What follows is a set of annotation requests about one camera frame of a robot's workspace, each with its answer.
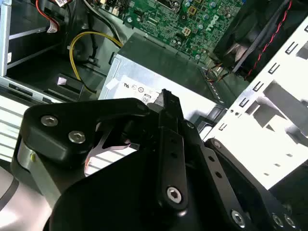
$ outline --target white label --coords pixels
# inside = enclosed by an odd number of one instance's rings
[[[47,30],[47,33],[56,33],[58,31],[58,28],[57,28],[57,25],[56,23],[54,23],[53,21],[50,20],[50,27],[49,29]]]
[[[127,76],[123,76],[115,92],[115,98],[136,98],[143,103],[154,103],[159,93]]]
[[[211,23],[207,26],[206,31],[211,31],[212,28],[214,27],[216,21],[219,19],[219,16],[217,16],[216,14],[213,17],[213,20],[211,21]]]
[[[12,52],[8,53],[8,63],[12,61]]]
[[[109,83],[106,84],[106,87],[111,90],[112,88],[114,88],[117,84],[119,83],[119,81],[115,78],[111,79]]]
[[[55,0],[55,1],[60,7],[63,7],[65,4],[67,4],[67,0]]]

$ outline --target green circuit board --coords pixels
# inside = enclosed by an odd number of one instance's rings
[[[131,0],[123,12],[120,7],[115,12],[106,8],[113,1],[117,7],[123,0],[104,0],[102,8],[202,63],[243,5],[242,0],[177,0],[172,9],[164,4],[170,0]]]

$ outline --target fan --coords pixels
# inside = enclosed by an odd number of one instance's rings
[[[307,16],[305,0],[247,1],[213,53],[252,81]]]

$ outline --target screw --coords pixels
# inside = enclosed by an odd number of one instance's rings
[[[174,187],[167,188],[167,196],[171,201],[173,201],[176,204],[179,204],[182,200],[181,193]]]
[[[241,228],[245,228],[245,221],[244,218],[242,217],[242,215],[235,210],[232,210],[231,212],[231,216],[232,219],[234,220],[234,222]]]
[[[286,222],[292,227],[292,228],[296,228],[296,225],[294,223],[294,221],[288,216],[288,215],[284,215],[284,219],[286,220]]]
[[[218,141],[214,141],[213,144],[215,145],[215,147],[221,148],[221,145]]]
[[[68,138],[73,143],[83,143],[86,141],[86,136],[82,131],[71,131]]]
[[[282,228],[283,222],[281,221],[281,219],[274,213],[272,214],[272,217],[273,217],[274,222]]]
[[[40,119],[41,123],[45,126],[48,127],[54,127],[58,125],[58,119],[56,117],[53,117],[51,115],[44,115],[41,119]]]
[[[30,160],[31,160],[32,162],[35,162],[35,154],[34,154],[34,153],[31,153],[31,155],[30,155]]]
[[[194,128],[194,125],[193,125],[191,122],[186,121],[186,124],[187,124],[187,126],[189,126],[190,128]]]

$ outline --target black wire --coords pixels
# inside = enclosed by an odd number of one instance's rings
[[[96,17],[98,20],[100,20],[101,22],[103,22],[104,24],[106,24],[106,26],[110,29],[111,33],[113,34],[114,38],[115,38],[116,40],[120,41],[120,38],[116,35],[116,31],[111,27],[110,23],[107,22],[104,18],[99,17],[97,14],[93,13],[92,10],[89,9],[89,7],[84,3],[84,1],[83,1],[83,0],[81,0],[81,1],[82,1],[82,3],[85,5],[85,7],[87,8],[88,12],[89,12],[92,16]]]
[[[72,23],[72,13],[71,13],[71,8],[69,7],[69,5],[67,4],[65,6],[66,10],[67,10],[67,14],[68,14],[68,25],[67,25],[67,30],[66,30],[66,34],[68,34],[69,30],[71,28],[71,23]]]
[[[89,92],[91,92],[91,93],[93,93],[93,94],[96,94],[97,91],[90,89],[90,88],[86,85],[86,83],[85,83],[81,78],[80,78],[80,82],[85,86],[85,88],[86,88]]]
[[[225,73],[225,74],[221,77],[221,79],[220,79],[219,81],[223,80],[223,79],[224,79],[224,77],[228,76],[230,73],[231,73],[231,71],[229,71],[229,72]]]
[[[89,30],[90,31],[93,31],[93,24],[92,24],[92,17],[91,17],[91,14],[88,13],[88,25],[89,25]],[[91,41],[92,41],[92,55],[90,56],[90,58],[94,59],[95,56],[96,56],[96,51],[97,51],[97,48],[98,46],[96,45],[96,41],[95,41],[95,37],[94,37],[94,34],[90,34],[90,37],[91,37]]]

